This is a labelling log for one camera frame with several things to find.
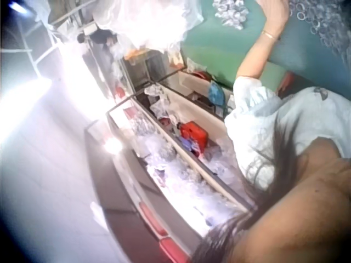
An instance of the red item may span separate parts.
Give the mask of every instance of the red item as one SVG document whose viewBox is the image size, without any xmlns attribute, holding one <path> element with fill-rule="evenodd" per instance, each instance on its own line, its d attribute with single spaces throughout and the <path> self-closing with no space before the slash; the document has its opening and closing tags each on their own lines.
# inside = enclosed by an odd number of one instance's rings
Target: red item
<svg viewBox="0 0 351 263">
<path fill-rule="evenodd" d="M 148 206 L 144 202 L 140 202 L 139 206 L 143 211 L 145 217 L 147 218 L 148 222 L 151 224 L 152 229 L 158 233 L 160 236 L 167 236 L 167 231 L 161 226 L 161 224 L 154 218 L 154 215 L 148 208 Z"/>
<path fill-rule="evenodd" d="M 126 92 L 124 91 L 123 88 L 121 88 L 120 86 L 117 86 L 116 95 L 121 99 L 121 98 L 124 98 L 124 96 L 126 96 Z"/>
<path fill-rule="evenodd" d="M 135 108 L 134 106 L 129 108 L 124 108 L 123 111 L 127 116 L 128 120 L 131 120 L 132 118 L 134 118 L 134 116 L 138 113 L 137 108 Z"/>
<path fill-rule="evenodd" d="M 160 241 L 160 248 L 173 263 L 189 262 L 189 258 L 185 252 L 170 237 L 163 238 Z"/>
<path fill-rule="evenodd" d="M 181 124 L 179 130 L 183 138 L 187 140 L 191 139 L 199 145 L 200 153 L 205 151 L 208 142 L 208 133 L 204 129 L 191 121 Z"/>
</svg>

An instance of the display counter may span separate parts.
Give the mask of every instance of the display counter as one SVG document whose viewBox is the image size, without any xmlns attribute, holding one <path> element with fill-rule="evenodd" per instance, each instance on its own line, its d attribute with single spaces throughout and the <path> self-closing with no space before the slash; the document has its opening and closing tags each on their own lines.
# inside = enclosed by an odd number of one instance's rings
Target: display counter
<svg viewBox="0 0 351 263">
<path fill-rule="evenodd" d="M 185 263 L 211 228 L 248 211 L 251 205 L 223 118 L 206 105 L 207 92 L 194 91 L 182 80 L 174 81 L 176 74 L 137 88 L 130 85 L 134 93 L 131 89 L 121 93 L 117 105 L 87 132 L 110 153 L 117 179 L 109 181 L 109 191 L 118 184 L 116 189 L 123 189 L 118 190 L 119 195 L 128 199 L 126 213 L 131 210 L 139 216 L 162 255 Z M 92 174 L 95 187 L 99 187 L 102 179 L 98 169 Z M 108 196 L 103 190 L 99 195 Z M 113 202 L 119 206 L 125 199 Z M 109 218 L 107 224 L 118 224 L 118 220 L 110 223 Z M 120 241 L 127 238 L 124 228 L 111 229 L 116 229 L 119 242 L 127 242 Z M 138 239 L 138 235 L 133 233 L 127 239 Z M 129 246 L 122 248 L 133 257 Z M 145 262 L 161 262 L 162 257 L 155 260 L 155 254 L 146 255 Z"/>
</svg>

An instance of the glass display case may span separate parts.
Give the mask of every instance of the glass display case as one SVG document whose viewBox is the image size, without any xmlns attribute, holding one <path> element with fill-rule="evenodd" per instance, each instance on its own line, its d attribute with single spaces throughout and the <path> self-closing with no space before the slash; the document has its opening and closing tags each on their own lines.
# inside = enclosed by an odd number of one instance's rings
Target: glass display case
<svg viewBox="0 0 351 263">
<path fill-rule="evenodd" d="M 138 100 L 142 93 L 149 103 Z M 108 116 L 155 185 L 201 236 L 250 207 L 224 123 L 191 100 L 149 83 Z"/>
<path fill-rule="evenodd" d="M 211 228 L 251 207 L 232 142 L 206 100 L 208 83 L 186 84 L 178 76 L 182 67 L 170 67 L 159 82 L 135 86 L 125 63 L 120 70 L 125 84 L 117 105 L 89 133 L 111 154 L 160 247 L 170 238 L 186 262 Z"/>
</svg>

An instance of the jewelry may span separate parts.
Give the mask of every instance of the jewelry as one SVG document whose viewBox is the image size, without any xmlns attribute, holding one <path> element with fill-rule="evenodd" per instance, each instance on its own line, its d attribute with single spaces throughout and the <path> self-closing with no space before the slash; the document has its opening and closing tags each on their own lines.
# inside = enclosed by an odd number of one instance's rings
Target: jewelry
<svg viewBox="0 0 351 263">
<path fill-rule="evenodd" d="M 271 35 L 270 33 L 268 33 L 266 30 L 262 30 L 262 34 L 266 35 L 267 37 L 269 37 L 270 39 L 276 40 L 278 41 L 279 38 L 276 38 L 275 36 Z"/>
</svg>

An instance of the green wall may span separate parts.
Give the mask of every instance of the green wall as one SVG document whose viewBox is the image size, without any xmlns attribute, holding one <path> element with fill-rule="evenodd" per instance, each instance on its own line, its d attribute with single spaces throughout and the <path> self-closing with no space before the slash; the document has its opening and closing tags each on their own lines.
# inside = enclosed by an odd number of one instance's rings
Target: green wall
<svg viewBox="0 0 351 263">
<path fill-rule="evenodd" d="M 230 83 L 234 79 L 237 66 L 261 33 L 265 18 L 256 1 L 245 0 L 250 13 L 244 29 L 239 31 L 224 27 L 220 19 L 214 17 L 216 10 L 212 3 L 212 0 L 201 0 L 205 20 L 188 32 L 183 50 L 185 56 L 195 62 L 206 62 L 205 65 L 210 70 L 215 71 L 226 83 Z M 235 61 L 221 63 L 221 58 L 224 57 L 234 58 Z M 283 72 L 284 68 L 316 85 L 351 98 L 350 73 L 342 59 L 334 56 L 331 49 L 322 46 L 319 37 L 310 33 L 310 25 L 299 21 L 296 16 L 290 18 L 269 61 L 281 66 L 274 69 L 279 68 L 278 72 Z"/>
</svg>

